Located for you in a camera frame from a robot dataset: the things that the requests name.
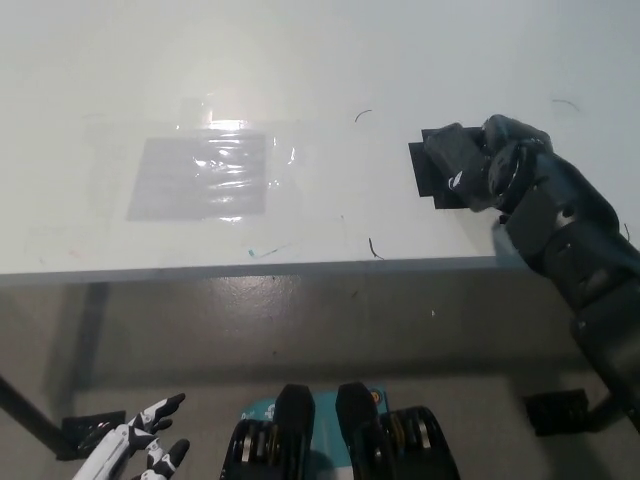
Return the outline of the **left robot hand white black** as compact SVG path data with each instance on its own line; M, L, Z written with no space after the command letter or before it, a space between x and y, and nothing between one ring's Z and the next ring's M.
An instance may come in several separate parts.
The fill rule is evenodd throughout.
M171 416L186 395L165 398L111 428L84 461L74 479L119 479L137 452L146 453L146 468L135 479L171 479L190 449L187 439L164 449L158 433L172 425Z

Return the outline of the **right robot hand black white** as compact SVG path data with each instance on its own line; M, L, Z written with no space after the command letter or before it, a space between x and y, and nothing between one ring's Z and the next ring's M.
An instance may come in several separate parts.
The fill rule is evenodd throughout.
M513 212L531 182L531 158L552 150L546 132L499 114L480 127L452 125L441 147L450 189L466 206L504 213Z

